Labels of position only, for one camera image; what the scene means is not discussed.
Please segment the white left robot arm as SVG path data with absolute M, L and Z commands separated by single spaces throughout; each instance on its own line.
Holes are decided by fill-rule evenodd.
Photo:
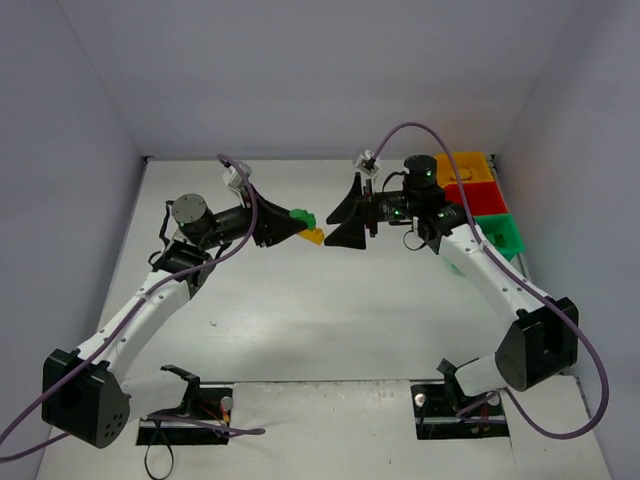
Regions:
M 240 205 L 212 212 L 198 194 L 166 203 L 177 230 L 150 258 L 145 282 L 91 338 L 70 352 L 54 350 L 43 366 L 41 416 L 45 423 L 94 447 L 109 446 L 132 420 L 187 417 L 202 401 L 197 375 L 174 365 L 132 379 L 136 357 L 165 322 L 191 301 L 238 240 L 271 247 L 316 226 L 313 214 L 288 210 L 259 193 L 242 192 Z

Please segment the green red yellow lego stack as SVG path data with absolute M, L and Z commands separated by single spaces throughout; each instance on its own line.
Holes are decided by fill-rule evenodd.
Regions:
M 313 213 L 305 209 L 292 209 L 289 211 L 289 216 L 305 224 L 305 229 L 298 232 L 298 236 L 316 245 L 323 244 L 325 235 L 323 230 L 317 226 Z

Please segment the green yellow oval lego stack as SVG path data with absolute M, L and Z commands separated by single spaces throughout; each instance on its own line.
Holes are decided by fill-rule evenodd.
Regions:
M 473 171 L 466 168 L 460 168 L 459 177 L 462 182 L 469 182 L 473 179 Z

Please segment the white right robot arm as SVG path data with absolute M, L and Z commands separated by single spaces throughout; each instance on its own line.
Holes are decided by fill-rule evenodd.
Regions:
M 455 266 L 495 313 L 503 334 L 495 352 L 461 366 L 447 360 L 438 366 L 452 403 L 504 387 L 523 392 L 575 364 L 575 304 L 530 285 L 468 220 L 464 208 L 447 200 L 437 183 L 435 158 L 407 158 L 398 191 L 374 189 L 379 168 L 372 152 L 360 154 L 355 166 L 349 192 L 327 218 L 335 229 L 325 245 L 363 250 L 379 224 L 409 224 L 423 246 Z

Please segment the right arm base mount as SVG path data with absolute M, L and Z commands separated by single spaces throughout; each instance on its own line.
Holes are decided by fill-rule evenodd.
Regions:
M 480 440 L 510 436 L 499 396 L 483 400 L 460 414 L 454 409 L 440 383 L 410 386 L 416 438 L 432 440 Z

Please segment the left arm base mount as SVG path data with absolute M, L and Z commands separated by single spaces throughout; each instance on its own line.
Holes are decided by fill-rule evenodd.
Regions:
M 189 418 L 210 425 L 229 426 L 233 408 L 231 384 L 203 384 L 200 399 L 195 401 Z M 136 446 L 226 446 L 229 434 L 192 425 L 182 421 L 161 421 L 159 427 L 152 420 L 142 419 L 136 430 Z

